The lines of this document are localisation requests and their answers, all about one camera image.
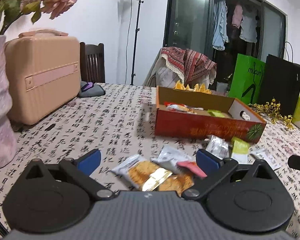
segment red patterned cloth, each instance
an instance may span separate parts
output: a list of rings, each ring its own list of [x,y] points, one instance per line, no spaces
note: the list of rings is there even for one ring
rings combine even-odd
[[[204,54],[192,49],[164,47],[161,57],[166,59],[167,67],[177,73],[184,84],[191,82],[217,68],[217,64]]]

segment red box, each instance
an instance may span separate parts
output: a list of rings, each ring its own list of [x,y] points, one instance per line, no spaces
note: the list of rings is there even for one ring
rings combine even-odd
[[[165,102],[202,107],[204,111],[196,111],[198,114],[175,112],[167,110]],[[236,98],[157,87],[156,105],[155,134],[160,136],[202,139],[212,134],[227,141],[236,136],[257,143],[266,127],[264,119]],[[221,111],[226,117],[211,116],[209,109]],[[243,119],[242,113],[246,113],[250,121]]]

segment pink strap on suitcase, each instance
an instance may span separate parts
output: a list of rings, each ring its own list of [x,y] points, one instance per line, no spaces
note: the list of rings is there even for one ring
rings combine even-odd
[[[68,33],[63,33],[51,29],[42,29],[42,30],[29,31],[29,32],[24,32],[19,34],[19,38],[31,37],[31,36],[68,36]]]

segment red snack package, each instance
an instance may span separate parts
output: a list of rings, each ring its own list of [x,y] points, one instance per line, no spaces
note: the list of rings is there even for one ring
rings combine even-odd
[[[185,161],[185,162],[177,162],[177,165],[180,167],[184,167],[189,169],[191,172],[193,172],[195,175],[199,176],[200,178],[207,177],[207,174],[205,174],[195,162]]]

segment green shopping bag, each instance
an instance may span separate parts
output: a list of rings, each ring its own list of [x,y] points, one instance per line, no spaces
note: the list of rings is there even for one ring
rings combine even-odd
[[[255,104],[265,72],[265,63],[251,56],[238,54],[229,97],[245,104]]]

